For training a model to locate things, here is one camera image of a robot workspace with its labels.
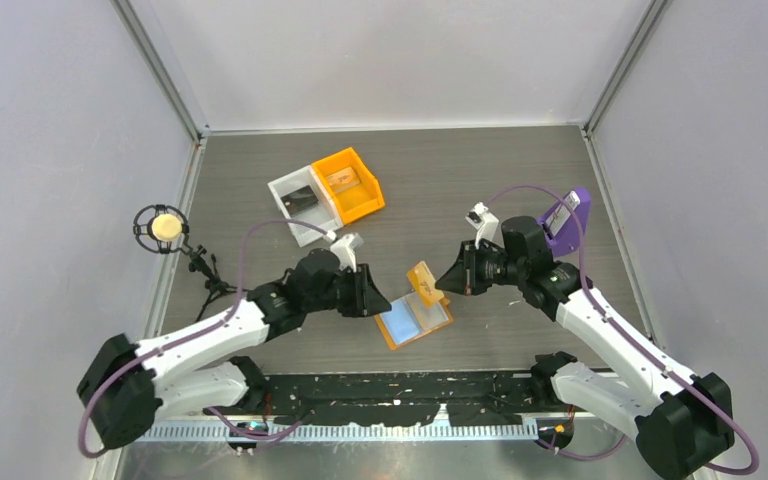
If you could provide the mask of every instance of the reflective floor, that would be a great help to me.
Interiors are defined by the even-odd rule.
[[[576,418],[569,450],[600,453],[617,439],[604,423]],[[605,460],[579,462],[516,441],[286,444],[242,456],[221,444],[136,444],[120,472],[121,480],[658,479],[630,443]]]

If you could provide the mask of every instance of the white ruler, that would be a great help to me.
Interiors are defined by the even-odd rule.
[[[269,433],[278,433],[287,426],[267,422]],[[228,427],[218,420],[180,420],[160,422],[143,435],[138,442],[227,442],[245,441],[229,436]],[[484,427],[452,427],[448,419],[434,420],[425,426],[361,427],[346,425],[323,427],[305,425],[288,435],[283,442],[428,442],[428,441],[481,441],[481,440],[537,440],[537,421],[524,418],[521,425],[493,425]]]

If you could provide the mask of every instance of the robotic arm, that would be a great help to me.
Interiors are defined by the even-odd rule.
[[[575,198],[580,199],[584,192],[578,192]],[[571,196],[566,200],[575,208],[578,204],[570,201]],[[579,246],[570,243],[569,231],[575,226],[563,225],[566,219],[558,215],[558,208],[565,210],[556,204],[554,211],[540,220],[519,216],[502,222],[501,247],[492,241],[498,220],[483,204],[476,205],[467,215],[467,221],[478,230],[476,238],[461,242],[455,264],[436,287],[475,296],[493,285],[516,286],[529,305],[584,340],[625,385],[596,374],[564,352],[538,357],[531,369],[533,380],[542,382],[542,390],[549,395],[593,413],[635,441],[649,466],[663,478],[685,478],[728,450],[734,444],[734,430],[668,374],[677,374],[731,416],[729,387],[714,373],[698,377],[659,350],[615,312],[586,279],[596,302],[666,369],[656,371],[607,322],[582,288],[579,269],[555,260],[556,255]]]
[[[248,357],[198,369],[300,328],[308,313],[336,310],[344,317],[368,317],[388,311],[390,303],[375,287],[369,266],[355,259],[354,249],[361,244],[359,235],[348,234],[329,250],[311,250],[295,269],[250,290],[227,321],[228,310],[147,340],[131,342],[124,334],[108,339],[78,385],[85,407],[123,365],[158,348],[160,353],[147,355],[95,404],[91,420],[105,449],[132,443],[164,418],[211,406],[260,403],[266,380]],[[172,342],[177,346],[163,351]]]

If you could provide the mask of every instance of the round yellow disc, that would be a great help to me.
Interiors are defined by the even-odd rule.
[[[175,215],[164,213],[151,222],[151,233],[161,242],[171,242],[181,234],[181,219]]]

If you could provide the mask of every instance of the white label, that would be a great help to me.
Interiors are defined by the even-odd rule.
[[[570,206],[575,210],[578,208],[578,206],[581,204],[581,199],[578,198],[578,195],[575,193],[575,190],[571,191],[569,195],[565,198],[566,202],[570,204]],[[567,220],[569,220],[570,213],[569,210],[567,210],[567,207],[563,206],[563,204],[558,204],[558,208],[555,209],[554,212],[552,212],[552,216],[549,217],[549,221],[547,222],[549,224],[549,234],[554,237],[558,234],[558,232],[561,231],[561,228],[563,228],[564,225],[566,225]]]

